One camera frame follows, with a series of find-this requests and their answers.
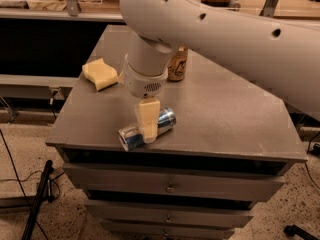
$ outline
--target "yellow sponge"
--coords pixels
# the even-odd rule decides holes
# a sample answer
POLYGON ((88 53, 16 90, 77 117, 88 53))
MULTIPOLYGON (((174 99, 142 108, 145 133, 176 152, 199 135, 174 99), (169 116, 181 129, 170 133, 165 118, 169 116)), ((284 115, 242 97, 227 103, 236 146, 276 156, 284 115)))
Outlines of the yellow sponge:
POLYGON ((97 91, 118 82, 117 71, 104 63, 103 59, 89 62, 82 66, 84 76, 93 82, 97 91))

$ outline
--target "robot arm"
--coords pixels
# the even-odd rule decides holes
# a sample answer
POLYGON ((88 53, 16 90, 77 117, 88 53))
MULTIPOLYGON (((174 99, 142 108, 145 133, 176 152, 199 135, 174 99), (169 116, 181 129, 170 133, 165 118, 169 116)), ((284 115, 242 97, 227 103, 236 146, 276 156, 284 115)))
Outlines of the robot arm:
MULTIPOLYGON (((163 77, 163 61, 183 43, 320 120, 320 31, 197 0, 121 0, 120 5, 127 25, 145 42, 133 42, 130 51, 147 45, 163 55, 153 60, 155 66, 147 54, 131 57, 129 51, 128 65, 147 82, 163 77)), ((160 89, 137 96, 154 96, 160 89)))

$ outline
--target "cabinet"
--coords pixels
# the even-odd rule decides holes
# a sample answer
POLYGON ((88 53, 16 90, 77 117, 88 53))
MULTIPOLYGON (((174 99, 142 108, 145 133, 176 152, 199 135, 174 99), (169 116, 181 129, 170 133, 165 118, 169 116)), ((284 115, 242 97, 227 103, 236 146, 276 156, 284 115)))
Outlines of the cabinet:
POLYGON ((152 144, 124 152, 137 99, 82 75, 48 135, 106 230, 228 239, 306 161, 281 100, 192 51, 186 72, 160 96, 177 125, 152 144))

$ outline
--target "soda can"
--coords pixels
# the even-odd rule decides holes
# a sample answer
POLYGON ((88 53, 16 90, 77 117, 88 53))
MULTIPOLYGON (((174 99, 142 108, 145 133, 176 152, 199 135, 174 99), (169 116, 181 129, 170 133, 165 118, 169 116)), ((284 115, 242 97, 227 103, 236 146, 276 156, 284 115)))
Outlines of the soda can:
MULTIPOLYGON (((169 131, 177 123, 173 110, 165 107, 160 110, 158 120, 157 136, 169 131)), ((122 147, 126 150, 132 150, 144 144, 143 136, 139 131, 138 123, 133 123, 118 130, 118 137, 122 147)))

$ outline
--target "gray countertop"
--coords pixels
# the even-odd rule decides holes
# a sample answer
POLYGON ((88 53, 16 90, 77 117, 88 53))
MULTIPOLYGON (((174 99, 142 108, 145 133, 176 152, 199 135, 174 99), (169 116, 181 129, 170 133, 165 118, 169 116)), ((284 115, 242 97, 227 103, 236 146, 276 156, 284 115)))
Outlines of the gray countertop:
MULTIPOLYGON (((186 78, 168 82, 161 107, 177 125, 131 152, 305 161, 306 154, 282 100, 189 51, 186 78)), ((135 122, 124 85, 100 92, 82 75, 47 137, 48 145, 122 151, 117 130, 135 122)))

